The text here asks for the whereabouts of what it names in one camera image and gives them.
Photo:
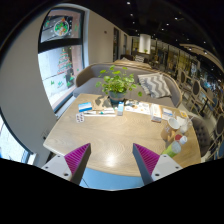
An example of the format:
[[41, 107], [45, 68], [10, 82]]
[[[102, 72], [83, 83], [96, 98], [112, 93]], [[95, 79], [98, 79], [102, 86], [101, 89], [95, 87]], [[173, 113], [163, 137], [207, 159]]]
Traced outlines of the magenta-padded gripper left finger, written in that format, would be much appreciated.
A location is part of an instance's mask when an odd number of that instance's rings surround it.
[[91, 144], [87, 143], [69, 152], [65, 156], [54, 156], [42, 169], [79, 185], [90, 154]]

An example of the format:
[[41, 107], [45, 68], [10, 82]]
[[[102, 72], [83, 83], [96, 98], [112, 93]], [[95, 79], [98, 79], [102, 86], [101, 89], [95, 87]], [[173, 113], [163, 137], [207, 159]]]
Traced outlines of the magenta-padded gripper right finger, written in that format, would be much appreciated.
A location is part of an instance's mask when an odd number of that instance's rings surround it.
[[182, 169], [182, 167], [167, 154], [158, 155], [136, 143], [133, 144], [133, 155], [145, 185]]

